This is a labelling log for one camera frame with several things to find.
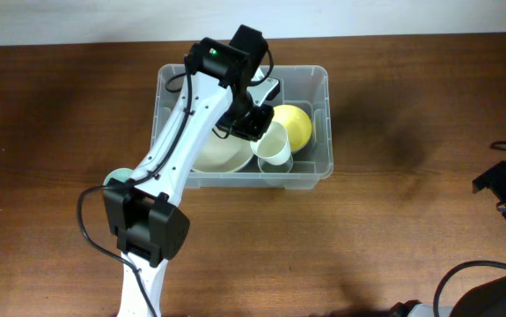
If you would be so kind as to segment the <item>cream white cup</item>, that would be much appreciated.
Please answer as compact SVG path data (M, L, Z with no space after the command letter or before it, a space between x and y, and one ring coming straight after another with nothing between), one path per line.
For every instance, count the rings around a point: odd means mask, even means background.
M291 158L288 132L279 122L271 122L262 138L249 144L253 153L270 165L280 166Z

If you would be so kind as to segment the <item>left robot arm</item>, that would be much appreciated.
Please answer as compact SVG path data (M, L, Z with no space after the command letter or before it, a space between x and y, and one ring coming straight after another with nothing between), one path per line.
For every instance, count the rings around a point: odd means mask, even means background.
M120 316L158 316L167 263L179 252L190 221L179 205L188 175L209 134L257 141L274 111L254 100L250 88L266 41L210 38L195 43L184 58L182 86L171 116L147 157L129 176L110 174L100 187L112 235L124 266Z

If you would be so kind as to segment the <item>grey cup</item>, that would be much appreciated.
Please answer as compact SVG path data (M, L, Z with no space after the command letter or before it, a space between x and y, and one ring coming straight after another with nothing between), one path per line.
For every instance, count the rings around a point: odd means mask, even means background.
M272 187L282 187L284 181L282 175L289 173L293 167L293 157L290 156L286 162L281 165L272 165L264 158L257 158L258 168L263 174L264 181Z

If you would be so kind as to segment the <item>beige plate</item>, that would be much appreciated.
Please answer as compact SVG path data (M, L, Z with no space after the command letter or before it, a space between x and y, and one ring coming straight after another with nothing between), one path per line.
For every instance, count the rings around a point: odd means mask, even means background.
M192 169L197 173L235 173L252 158L248 141L234 136L222 139L211 132Z

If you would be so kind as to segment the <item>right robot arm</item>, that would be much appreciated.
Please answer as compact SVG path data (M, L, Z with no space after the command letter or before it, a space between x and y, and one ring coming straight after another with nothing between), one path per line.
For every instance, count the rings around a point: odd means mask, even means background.
M496 208L506 219L506 161L501 161L472 182L473 192L485 188L498 198ZM441 295L450 279L464 269L492 268L506 271L506 263L477 260L463 262L450 269L436 287L433 302L423 304L419 300L397 303L386 314L397 317L440 316L506 316L506 276L476 286L467 291L454 306L441 306Z

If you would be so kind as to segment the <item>yellow bowl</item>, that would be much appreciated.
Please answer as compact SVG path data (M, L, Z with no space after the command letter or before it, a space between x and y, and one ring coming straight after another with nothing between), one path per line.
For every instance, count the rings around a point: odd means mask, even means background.
M312 121L309 115L300 107L293 105L277 106L274 112L273 120L287 130L291 152L301 151L309 143L312 135Z

